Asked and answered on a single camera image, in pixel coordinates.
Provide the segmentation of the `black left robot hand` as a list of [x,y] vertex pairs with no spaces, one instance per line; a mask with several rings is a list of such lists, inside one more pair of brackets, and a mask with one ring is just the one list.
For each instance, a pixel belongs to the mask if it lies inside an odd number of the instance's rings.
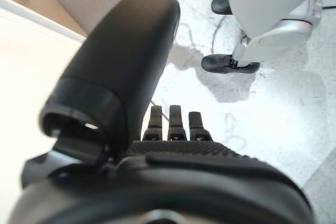
[[176,0],[121,0],[77,51],[39,115],[56,142],[26,161],[9,223],[314,223],[284,173],[214,142],[199,112],[190,135],[170,107],[142,120],[180,19]]

